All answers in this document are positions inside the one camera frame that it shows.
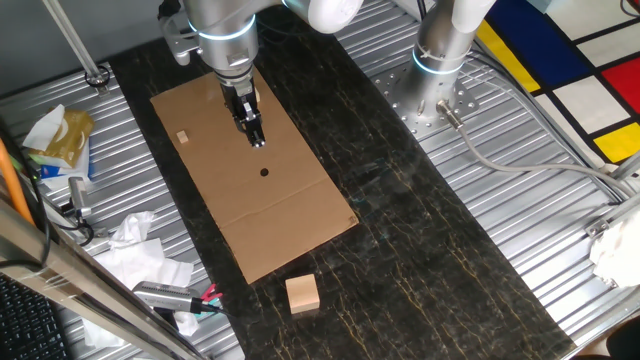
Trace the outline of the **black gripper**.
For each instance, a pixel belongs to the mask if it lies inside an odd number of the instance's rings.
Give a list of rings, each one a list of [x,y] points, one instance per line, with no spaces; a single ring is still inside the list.
[[[238,130],[245,134],[252,147],[260,148],[265,145],[262,130],[262,118],[258,110],[253,75],[241,77],[218,76],[224,102],[233,115]]]

